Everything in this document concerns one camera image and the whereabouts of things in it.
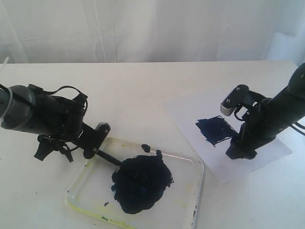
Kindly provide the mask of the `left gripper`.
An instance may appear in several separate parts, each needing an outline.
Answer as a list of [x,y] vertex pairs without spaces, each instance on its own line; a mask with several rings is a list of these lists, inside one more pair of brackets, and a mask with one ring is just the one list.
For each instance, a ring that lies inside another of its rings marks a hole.
[[53,151],[60,152],[65,155],[68,161],[73,162],[72,151],[80,148],[83,150],[83,156],[91,159],[95,155],[94,146],[95,130],[89,125],[83,123],[80,132],[76,138],[59,138],[58,136],[38,136],[39,146],[34,157],[43,161]]

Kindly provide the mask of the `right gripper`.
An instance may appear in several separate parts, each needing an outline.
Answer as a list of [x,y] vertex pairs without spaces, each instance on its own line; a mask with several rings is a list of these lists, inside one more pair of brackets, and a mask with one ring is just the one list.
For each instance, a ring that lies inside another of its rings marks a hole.
[[242,118],[244,123],[226,151],[230,159],[254,159],[257,149],[272,142],[284,130],[283,120],[266,104],[249,108]]

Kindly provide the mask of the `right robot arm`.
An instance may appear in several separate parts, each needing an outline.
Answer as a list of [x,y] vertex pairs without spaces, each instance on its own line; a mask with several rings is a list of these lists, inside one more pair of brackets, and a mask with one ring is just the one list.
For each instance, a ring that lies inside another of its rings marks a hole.
[[244,84],[236,86],[221,103],[221,113],[237,115],[243,107],[247,109],[239,118],[243,124],[226,151],[232,160],[255,158],[257,149],[274,141],[288,127],[299,133],[304,129],[298,121],[305,115],[305,65],[295,70],[288,85],[273,98],[253,92]]

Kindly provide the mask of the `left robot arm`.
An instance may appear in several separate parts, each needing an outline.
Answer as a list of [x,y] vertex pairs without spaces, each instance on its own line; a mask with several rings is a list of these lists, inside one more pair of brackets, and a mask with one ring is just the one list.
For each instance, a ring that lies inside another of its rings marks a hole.
[[35,158],[43,161],[57,151],[73,161],[68,143],[83,150],[86,159],[97,150],[95,130],[83,122],[88,97],[82,92],[73,99],[56,96],[30,84],[0,87],[0,126],[3,129],[36,134],[39,146]]

